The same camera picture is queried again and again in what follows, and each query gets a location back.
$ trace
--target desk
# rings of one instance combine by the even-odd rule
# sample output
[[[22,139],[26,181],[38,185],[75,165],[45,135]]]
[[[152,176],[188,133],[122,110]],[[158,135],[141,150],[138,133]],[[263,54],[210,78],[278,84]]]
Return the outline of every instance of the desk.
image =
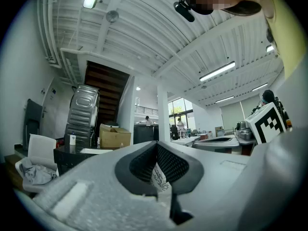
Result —
[[[175,143],[175,144],[180,144],[180,145],[192,147],[192,145],[196,141],[199,141],[199,140],[200,140],[200,136],[193,136],[193,137],[190,137],[190,138],[180,139],[180,140],[171,141],[171,142]]]
[[[235,137],[239,142],[239,144],[242,146],[242,155],[250,156],[255,145],[257,144],[257,140],[255,138],[250,140],[244,140],[243,138],[237,136],[236,134]]]
[[[59,175],[64,174],[70,168],[75,167],[77,164],[86,160],[89,157],[96,154],[81,153],[84,146],[80,145],[63,145],[53,150],[54,162],[58,166]]]
[[[257,142],[257,140],[255,138],[250,139],[250,140],[244,140],[240,136],[235,135],[235,137],[237,138],[240,145],[249,145],[249,144],[254,144],[254,143]]]

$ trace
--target white pillar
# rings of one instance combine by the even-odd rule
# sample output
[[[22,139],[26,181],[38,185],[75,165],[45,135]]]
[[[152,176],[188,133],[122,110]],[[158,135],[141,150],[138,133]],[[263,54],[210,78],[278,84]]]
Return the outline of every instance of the white pillar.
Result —
[[[169,112],[167,91],[162,85],[157,86],[159,140],[170,142]]]

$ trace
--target black mesh fabric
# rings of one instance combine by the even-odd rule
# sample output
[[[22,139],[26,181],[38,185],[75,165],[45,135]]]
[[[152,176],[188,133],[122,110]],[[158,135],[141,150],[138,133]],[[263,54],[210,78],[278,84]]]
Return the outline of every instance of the black mesh fabric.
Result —
[[[129,164],[129,170],[138,179],[150,183],[152,171],[156,164],[156,144],[135,157]]]
[[[159,144],[157,144],[157,163],[169,183],[180,179],[189,169],[189,164],[184,159]]]

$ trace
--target staircase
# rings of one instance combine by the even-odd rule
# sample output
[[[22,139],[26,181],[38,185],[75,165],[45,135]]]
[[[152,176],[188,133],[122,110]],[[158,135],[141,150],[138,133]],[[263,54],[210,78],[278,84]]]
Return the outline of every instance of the staircase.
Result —
[[[129,75],[93,62],[88,62],[85,84],[100,89],[96,131],[101,123],[116,122],[119,103]]]

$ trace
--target cardboard box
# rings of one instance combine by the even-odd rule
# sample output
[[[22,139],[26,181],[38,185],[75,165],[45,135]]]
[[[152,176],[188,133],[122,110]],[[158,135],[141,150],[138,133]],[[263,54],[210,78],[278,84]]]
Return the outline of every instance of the cardboard box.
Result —
[[[118,149],[123,146],[130,146],[131,133],[124,128],[109,128],[100,125],[100,141],[103,149]]]

